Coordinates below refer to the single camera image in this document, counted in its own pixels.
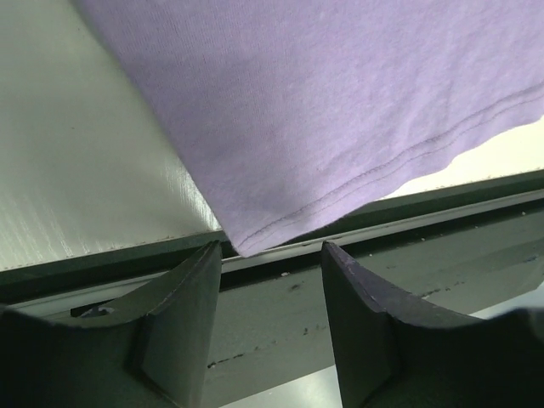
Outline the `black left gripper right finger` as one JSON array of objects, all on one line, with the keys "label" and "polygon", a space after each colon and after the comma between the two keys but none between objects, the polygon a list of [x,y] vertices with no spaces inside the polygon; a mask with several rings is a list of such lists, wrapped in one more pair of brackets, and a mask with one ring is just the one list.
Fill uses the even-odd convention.
[{"label": "black left gripper right finger", "polygon": [[469,345],[475,319],[423,300],[330,242],[323,289],[345,407],[484,407],[487,365]]}]

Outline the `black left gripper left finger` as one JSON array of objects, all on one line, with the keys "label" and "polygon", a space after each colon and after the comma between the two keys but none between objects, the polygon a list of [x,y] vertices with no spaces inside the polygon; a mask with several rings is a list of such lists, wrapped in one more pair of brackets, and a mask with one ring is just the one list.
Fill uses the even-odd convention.
[{"label": "black left gripper left finger", "polygon": [[76,318],[72,407],[197,407],[221,276],[221,247]]}]

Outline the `lavender t shirt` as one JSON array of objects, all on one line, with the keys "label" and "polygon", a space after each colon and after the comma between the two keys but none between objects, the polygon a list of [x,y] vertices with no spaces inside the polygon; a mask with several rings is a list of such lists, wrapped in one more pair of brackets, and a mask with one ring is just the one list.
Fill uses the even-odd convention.
[{"label": "lavender t shirt", "polygon": [[540,1],[81,1],[244,257],[543,114]]}]

